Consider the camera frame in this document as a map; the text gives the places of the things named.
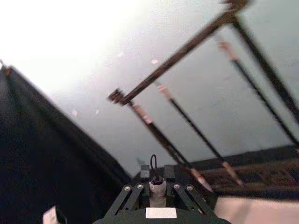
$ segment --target wall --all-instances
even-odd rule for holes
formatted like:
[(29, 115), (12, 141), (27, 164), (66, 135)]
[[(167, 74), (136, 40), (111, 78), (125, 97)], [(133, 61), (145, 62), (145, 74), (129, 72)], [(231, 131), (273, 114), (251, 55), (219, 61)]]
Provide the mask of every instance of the wall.
[[(250, 33), (299, 98), (299, 1), (253, 1), (243, 13)], [(174, 164), (126, 107), (107, 101), (117, 87), (132, 90), (224, 6), (218, 0), (50, 1), (1, 3), (0, 57), (26, 77), (99, 142), (131, 174), (149, 163)], [(247, 49), (229, 26), (232, 42), (296, 136), (299, 129)], [(214, 39), (168, 71), (164, 82), (226, 156), (290, 144), (253, 91), (217, 49)], [(136, 99), (190, 161), (213, 158), (180, 115), (150, 86)]]
[(298, 209), (298, 202), (220, 197), (214, 211), (232, 224), (296, 224)]

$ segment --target white tape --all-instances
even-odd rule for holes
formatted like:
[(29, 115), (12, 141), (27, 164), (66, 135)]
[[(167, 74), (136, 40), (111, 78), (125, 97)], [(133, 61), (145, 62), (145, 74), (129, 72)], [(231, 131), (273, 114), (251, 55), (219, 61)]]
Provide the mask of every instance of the white tape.
[(177, 218), (176, 208), (146, 208), (145, 218)]

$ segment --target ceiling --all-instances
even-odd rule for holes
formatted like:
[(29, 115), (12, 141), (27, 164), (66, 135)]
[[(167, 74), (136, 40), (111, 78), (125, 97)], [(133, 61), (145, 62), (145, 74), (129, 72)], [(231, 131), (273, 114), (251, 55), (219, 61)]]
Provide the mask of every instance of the ceiling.
[[(131, 175), (153, 153), (159, 166), (174, 164), (130, 109), (113, 105), (107, 96), (118, 87), (131, 91), (224, 8), (218, 0), (11, 0), (0, 5), (0, 58), (6, 64), (20, 70)], [(298, 7), (297, 0), (256, 0), (242, 13), (249, 33), (297, 100)], [(290, 113), (236, 33), (229, 26), (220, 33), (299, 137)], [(213, 38), (160, 82), (223, 156), (290, 144)], [(214, 157), (154, 85), (135, 102), (188, 160)]]

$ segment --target black wall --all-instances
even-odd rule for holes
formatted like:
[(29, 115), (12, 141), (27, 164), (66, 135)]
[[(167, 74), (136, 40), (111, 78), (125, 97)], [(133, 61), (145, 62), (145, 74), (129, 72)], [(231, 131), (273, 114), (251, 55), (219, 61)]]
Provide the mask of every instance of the black wall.
[(54, 205), (71, 224), (103, 217), (129, 176), (10, 69), (0, 71), (0, 223), (42, 223)]

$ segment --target black cable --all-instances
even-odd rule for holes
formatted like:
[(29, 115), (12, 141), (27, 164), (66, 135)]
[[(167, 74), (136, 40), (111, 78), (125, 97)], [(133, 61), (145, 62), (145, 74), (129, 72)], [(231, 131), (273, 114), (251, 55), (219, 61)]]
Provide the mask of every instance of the black cable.
[[(155, 159), (155, 168), (153, 168), (153, 158)], [(150, 158), (150, 168), (151, 170), (154, 172), (157, 180), (159, 180), (160, 176), (159, 176), (159, 173), (157, 171), (157, 157), (155, 154), (153, 154)]]

